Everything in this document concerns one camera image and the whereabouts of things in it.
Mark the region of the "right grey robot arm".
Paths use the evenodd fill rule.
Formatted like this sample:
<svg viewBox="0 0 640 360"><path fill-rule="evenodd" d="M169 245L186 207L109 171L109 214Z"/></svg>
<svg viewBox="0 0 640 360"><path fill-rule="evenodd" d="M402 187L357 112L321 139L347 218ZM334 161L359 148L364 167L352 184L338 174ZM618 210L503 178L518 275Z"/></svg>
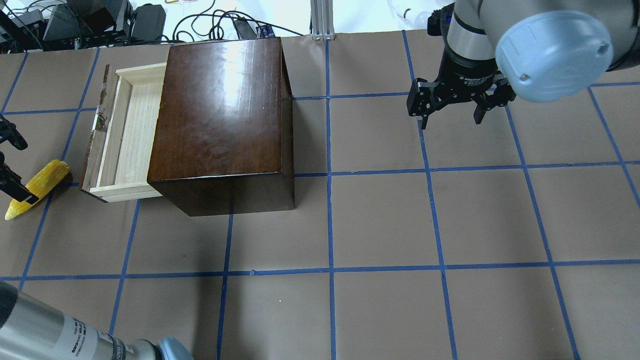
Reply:
<svg viewBox="0 0 640 360"><path fill-rule="evenodd" d="M407 95L422 129L448 105L475 103L480 125L516 98L557 101L639 64L637 0L451 0L426 25L443 54L435 80Z"/></svg>

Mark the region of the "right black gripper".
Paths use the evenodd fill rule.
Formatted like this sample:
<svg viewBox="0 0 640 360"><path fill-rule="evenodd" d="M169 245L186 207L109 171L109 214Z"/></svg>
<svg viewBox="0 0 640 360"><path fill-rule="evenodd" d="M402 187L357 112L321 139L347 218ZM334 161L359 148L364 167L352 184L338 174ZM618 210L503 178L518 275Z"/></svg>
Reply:
<svg viewBox="0 0 640 360"><path fill-rule="evenodd" d="M480 125L488 111L505 107L517 97L506 76L497 73L494 58L476 60L445 52L439 66L438 82L423 78L412 80L406 100L407 114L420 118L420 129L425 130L430 115L450 104L453 96L468 100L473 95L472 100L476 103L473 120Z"/></svg>

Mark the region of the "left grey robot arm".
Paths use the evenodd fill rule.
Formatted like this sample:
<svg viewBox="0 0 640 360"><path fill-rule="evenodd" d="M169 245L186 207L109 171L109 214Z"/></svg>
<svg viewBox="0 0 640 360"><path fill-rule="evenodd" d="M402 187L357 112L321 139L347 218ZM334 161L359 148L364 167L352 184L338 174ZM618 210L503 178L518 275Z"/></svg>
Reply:
<svg viewBox="0 0 640 360"><path fill-rule="evenodd" d="M1 163L1 190L12 198L5 219L22 215L49 194L69 173L54 160L23 185ZM3 360L190 360L192 354L173 337L158 344L138 339L126 344L76 317L25 294L5 281L0 285L0 350Z"/></svg>

